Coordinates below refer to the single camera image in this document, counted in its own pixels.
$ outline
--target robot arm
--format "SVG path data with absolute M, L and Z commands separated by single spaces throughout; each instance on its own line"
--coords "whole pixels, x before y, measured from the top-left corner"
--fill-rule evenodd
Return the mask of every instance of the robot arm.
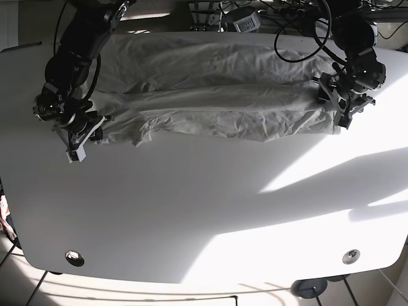
M 103 4 L 97 0 L 73 1 L 76 14 L 62 36 L 57 53 L 47 64 L 46 84 L 36 98 L 34 114 L 42 121 L 53 120 L 54 129 L 61 138 L 61 129 L 68 131 L 68 139 L 63 140 L 68 147 L 70 162 L 85 158 L 83 144 L 87 139 L 102 137 L 100 126 L 109 118 L 88 112 L 92 107 L 89 98 L 101 66 L 99 53 L 134 2 L 118 0 Z M 87 80 L 94 59 L 97 59 L 98 67 L 90 92 L 82 99 L 73 98 L 75 89 Z

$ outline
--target table surface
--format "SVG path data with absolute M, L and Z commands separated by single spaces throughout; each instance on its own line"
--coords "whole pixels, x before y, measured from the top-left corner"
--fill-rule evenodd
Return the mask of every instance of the table surface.
M 270 34 L 167 35 L 273 43 Z M 316 46 L 282 36 L 280 47 Z M 406 54 L 377 50 L 386 85 L 339 136 L 257 143 L 156 133 L 138 148 L 87 144 L 75 164 L 31 111 L 51 55 L 50 46 L 0 54 L 0 174 L 33 266 L 130 281 L 289 284 L 398 259 L 408 232 Z M 359 260 L 343 264 L 352 249 Z M 68 250 L 85 265 L 71 266 Z

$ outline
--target metal grommet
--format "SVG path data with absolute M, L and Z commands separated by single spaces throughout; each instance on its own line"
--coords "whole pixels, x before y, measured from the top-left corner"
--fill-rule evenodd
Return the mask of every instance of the metal grommet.
M 83 266 L 85 263 L 82 255 L 75 251 L 68 251 L 67 253 L 65 253 L 65 258 L 67 262 L 73 266 Z
M 343 256 L 343 263 L 345 265 L 351 265 L 355 263 L 360 258 L 360 251 L 359 250 L 351 250 L 344 254 Z

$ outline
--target folded cloth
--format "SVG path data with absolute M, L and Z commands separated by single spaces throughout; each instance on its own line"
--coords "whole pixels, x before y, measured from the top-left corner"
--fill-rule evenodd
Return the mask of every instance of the folded cloth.
M 303 57 L 282 51 L 284 57 Z M 100 143 L 151 140 L 172 131 L 266 142 L 295 133 L 339 133 L 334 108 L 317 102 L 332 60 L 292 64 L 268 47 L 205 43 L 158 34 L 116 35 L 104 47 L 94 108 L 114 121 Z M 84 96 L 95 67 L 78 91 Z

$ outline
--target white cloth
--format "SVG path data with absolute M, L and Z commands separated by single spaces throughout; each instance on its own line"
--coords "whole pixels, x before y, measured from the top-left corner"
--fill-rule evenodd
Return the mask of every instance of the white cloth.
M 282 51 L 297 59 L 303 54 Z M 117 35 L 104 47 L 91 100 L 115 120 L 102 143 L 150 140 L 173 131 L 265 142 L 295 133 L 339 133 L 331 105 L 317 103 L 332 60 L 290 64 L 267 47 L 204 43 L 158 34 Z M 94 67 L 79 94 L 87 92 Z

